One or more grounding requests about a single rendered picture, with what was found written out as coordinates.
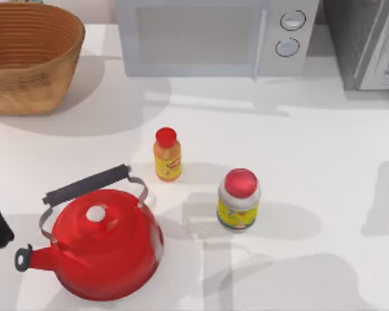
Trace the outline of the microwave knob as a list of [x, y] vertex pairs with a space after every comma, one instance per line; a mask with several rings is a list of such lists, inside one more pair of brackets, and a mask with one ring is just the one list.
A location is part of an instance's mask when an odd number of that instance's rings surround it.
[[300, 42], [295, 38], [286, 38], [276, 43], [275, 52], [282, 58], [294, 56], [300, 50]]
[[280, 18], [280, 25], [286, 31], [297, 31], [306, 23], [306, 15], [301, 10], [286, 12]]

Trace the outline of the pale microwave oven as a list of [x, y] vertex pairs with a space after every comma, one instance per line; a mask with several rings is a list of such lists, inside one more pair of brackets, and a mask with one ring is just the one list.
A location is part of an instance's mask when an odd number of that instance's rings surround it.
[[[115, 0], [128, 76], [249, 76], [253, 74], [261, 11], [266, 27], [259, 77], [302, 72], [320, 0]], [[286, 31], [280, 18], [301, 10], [306, 23]], [[289, 58], [275, 52], [286, 38], [300, 42]]]

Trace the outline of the brown woven basket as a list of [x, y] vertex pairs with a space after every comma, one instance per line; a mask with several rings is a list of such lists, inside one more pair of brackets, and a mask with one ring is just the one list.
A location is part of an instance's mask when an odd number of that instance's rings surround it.
[[55, 110], [75, 74], [85, 38], [79, 17], [40, 3], [0, 3], [0, 114]]

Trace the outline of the red kettle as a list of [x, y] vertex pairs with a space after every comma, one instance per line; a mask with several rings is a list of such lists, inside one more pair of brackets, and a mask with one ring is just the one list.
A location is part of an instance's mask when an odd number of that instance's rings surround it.
[[148, 188], [122, 164], [48, 192], [39, 227], [49, 247], [19, 248], [17, 271], [53, 271], [72, 294], [113, 301], [140, 289], [156, 272], [163, 233], [145, 203]]

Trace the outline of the orange bottle with red cap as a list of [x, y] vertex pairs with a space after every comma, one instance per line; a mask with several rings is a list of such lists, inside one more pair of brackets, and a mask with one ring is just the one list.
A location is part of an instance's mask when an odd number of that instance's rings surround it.
[[181, 145], [177, 133], [170, 127], [162, 127], [155, 134], [153, 146], [155, 172], [163, 181], [174, 181], [182, 173]]

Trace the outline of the white jar with red lid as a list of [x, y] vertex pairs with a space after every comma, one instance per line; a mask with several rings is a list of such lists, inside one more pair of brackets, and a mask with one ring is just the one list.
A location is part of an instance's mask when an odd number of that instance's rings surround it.
[[218, 221], [231, 231], [245, 231], [257, 218], [261, 186], [247, 168], [230, 170], [218, 187]]

